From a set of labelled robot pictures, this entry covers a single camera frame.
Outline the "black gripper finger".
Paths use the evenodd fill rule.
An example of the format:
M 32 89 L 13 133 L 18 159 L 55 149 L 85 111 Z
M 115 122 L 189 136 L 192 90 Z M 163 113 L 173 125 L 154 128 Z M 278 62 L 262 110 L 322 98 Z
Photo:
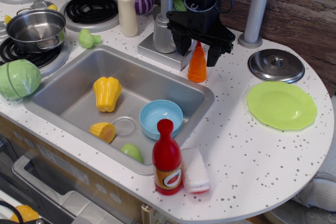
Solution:
M 177 51 L 182 55 L 185 56 L 187 51 L 189 50 L 192 39 L 190 37 L 190 30 L 189 29 L 173 29 L 172 30 L 173 40 Z
M 223 47 L 218 45 L 211 45 L 208 49 L 207 54 L 207 66 L 214 67 L 222 54 L 226 51 Z

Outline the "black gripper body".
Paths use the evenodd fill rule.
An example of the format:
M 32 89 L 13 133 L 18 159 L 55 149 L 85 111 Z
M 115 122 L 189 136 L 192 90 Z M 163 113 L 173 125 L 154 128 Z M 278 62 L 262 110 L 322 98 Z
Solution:
M 215 10 L 205 12 L 169 11 L 168 29 L 189 29 L 191 39 L 200 41 L 208 46 L 218 45 L 225 49 L 225 53 L 233 50 L 235 35 L 225 27 Z

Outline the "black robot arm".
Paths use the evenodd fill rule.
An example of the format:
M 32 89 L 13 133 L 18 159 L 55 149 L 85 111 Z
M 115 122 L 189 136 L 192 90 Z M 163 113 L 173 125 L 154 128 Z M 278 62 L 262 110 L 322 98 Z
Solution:
M 221 3 L 222 0 L 184 0 L 185 12 L 167 12 L 167 28 L 181 55 L 186 54 L 193 39 L 209 46 L 208 67 L 215 66 L 222 54 L 232 51 L 235 35 L 220 20 L 220 14 L 226 13 L 221 10 Z

